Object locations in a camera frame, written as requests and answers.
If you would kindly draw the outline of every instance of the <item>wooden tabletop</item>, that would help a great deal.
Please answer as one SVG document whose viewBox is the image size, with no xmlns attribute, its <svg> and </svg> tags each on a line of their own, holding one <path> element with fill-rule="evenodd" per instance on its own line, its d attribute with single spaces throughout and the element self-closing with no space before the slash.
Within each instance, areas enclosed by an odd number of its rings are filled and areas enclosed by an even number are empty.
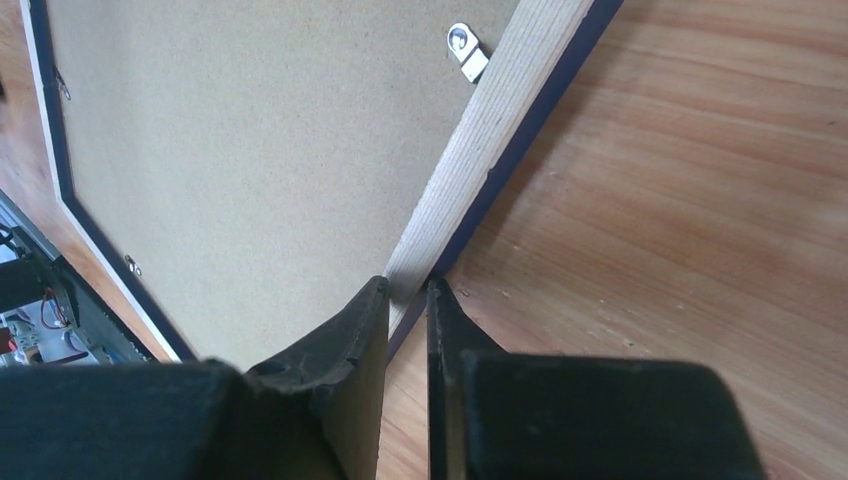
<svg viewBox="0 0 848 480">
<path fill-rule="evenodd" d="M 17 5 L 0 188 L 150 340 L 53 200 Z M 716 369 L 773 478 L 844 478 L 848 2 L 625 2 L 451 281 L 509 350 Z M 380 478 L 426 477 L 423 327 L 389 367 Z"/>
</svg>

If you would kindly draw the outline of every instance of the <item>wooden table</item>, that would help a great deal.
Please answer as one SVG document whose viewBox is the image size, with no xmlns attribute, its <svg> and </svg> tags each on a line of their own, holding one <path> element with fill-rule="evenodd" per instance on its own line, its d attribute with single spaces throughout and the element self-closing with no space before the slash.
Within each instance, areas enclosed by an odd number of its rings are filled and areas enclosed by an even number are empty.
<svg viewBox="0 0 848 480">
<path fill-rule="evenodd" d="M 53 201 L 17 8 L 0 188 L 135 330 Z M 770 474 L 844 478 L 848 3 L 625 2 L 451 280 L 510 350 L 717 369 Z M 389 367 L 381 478 L 426 476 L 423 327 Z"/>
</svg>

